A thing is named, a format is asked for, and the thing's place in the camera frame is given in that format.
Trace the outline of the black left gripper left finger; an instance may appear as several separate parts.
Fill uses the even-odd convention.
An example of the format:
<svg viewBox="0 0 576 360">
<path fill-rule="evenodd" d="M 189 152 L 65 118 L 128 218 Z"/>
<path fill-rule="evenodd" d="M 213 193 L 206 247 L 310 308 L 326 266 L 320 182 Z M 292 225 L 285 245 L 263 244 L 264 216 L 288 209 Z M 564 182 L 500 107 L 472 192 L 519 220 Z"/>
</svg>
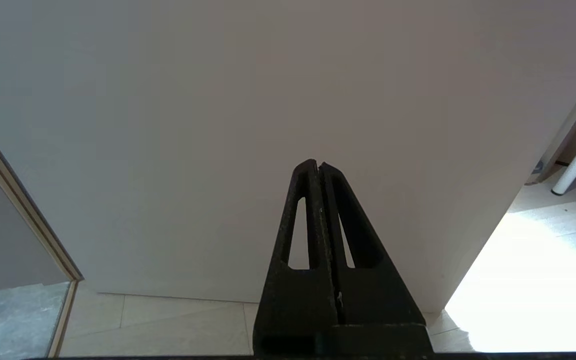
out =
<svg viewBox="0 0 576 360">
<path fill-rule="evenodd" d="M 305 202 L 308 269 L 289 265 L 298 203 Z M 278 235 L 253 326 L 256 357 L 325 357 L 338 325 L 322 183 L 315 159 L 290 178 Z"/>
</svg>

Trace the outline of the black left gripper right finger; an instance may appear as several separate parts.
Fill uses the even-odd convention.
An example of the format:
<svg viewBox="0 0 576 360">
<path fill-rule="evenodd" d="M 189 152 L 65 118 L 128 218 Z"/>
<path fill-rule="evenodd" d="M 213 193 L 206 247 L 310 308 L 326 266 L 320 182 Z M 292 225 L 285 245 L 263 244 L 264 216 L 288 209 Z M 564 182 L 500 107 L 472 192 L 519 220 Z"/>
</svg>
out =
<svg viewBox="0 0 576 360">
<path fill-rule="evenodd" d="M 337 323 L 322 339 L 333 356 L 430 358 L 426 321 L 346 177 L 319 167 Z"/>
</svg>

